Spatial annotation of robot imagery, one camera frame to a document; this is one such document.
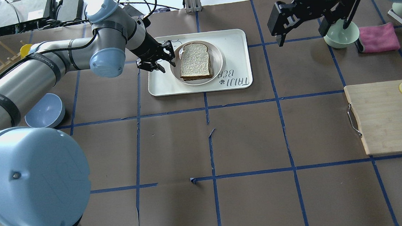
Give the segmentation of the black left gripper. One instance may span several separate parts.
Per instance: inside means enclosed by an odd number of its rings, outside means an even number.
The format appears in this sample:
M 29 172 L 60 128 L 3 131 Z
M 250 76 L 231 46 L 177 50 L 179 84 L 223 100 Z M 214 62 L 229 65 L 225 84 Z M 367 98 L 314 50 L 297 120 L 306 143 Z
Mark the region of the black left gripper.
M 158 60 L 168 61 L 173 67 L 175 64 L 175 52 L 170 40 L 163 43 L 157 42 L 149 33 L 145 34 L 143 42 L 135 49 L 138 57 L 136 64 L 138 69 L 144 71 L 160 71 L 166 73 L 164 67 L 158 63 Z

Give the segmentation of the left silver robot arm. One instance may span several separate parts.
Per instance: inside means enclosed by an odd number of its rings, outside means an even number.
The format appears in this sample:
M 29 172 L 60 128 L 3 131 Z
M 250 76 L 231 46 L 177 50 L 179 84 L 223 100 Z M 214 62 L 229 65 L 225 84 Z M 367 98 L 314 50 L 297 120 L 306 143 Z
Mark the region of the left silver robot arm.
M 156 41 L 147 18 L 135 19 L 114 0 L 91 0 L 85 14 L 92 37 L 28 46 L 0 74 L 0 226 L 82 226 L 90 168 L 78 143 L 56 129 L 66 111 L 49 93 L 66 73 L 118 77 L 126 50 L 142 70 L 164 72 L 161 60 L 175 65 L 172 43 Z

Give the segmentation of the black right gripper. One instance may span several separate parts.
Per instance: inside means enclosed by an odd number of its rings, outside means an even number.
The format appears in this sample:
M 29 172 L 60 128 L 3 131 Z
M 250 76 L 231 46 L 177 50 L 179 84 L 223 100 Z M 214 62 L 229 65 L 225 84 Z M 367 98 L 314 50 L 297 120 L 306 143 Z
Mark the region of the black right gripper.
M 341 0 L 293 0 L 291 3 L 277 1 L 268 19 L 270 34 L 276 38 L 279 47 L 284 45 L 288 33 L 302 22 L 323 18 L 319 33 L 326 36 L 338 20 L 346 19 L 341 12 L 330 12 Z

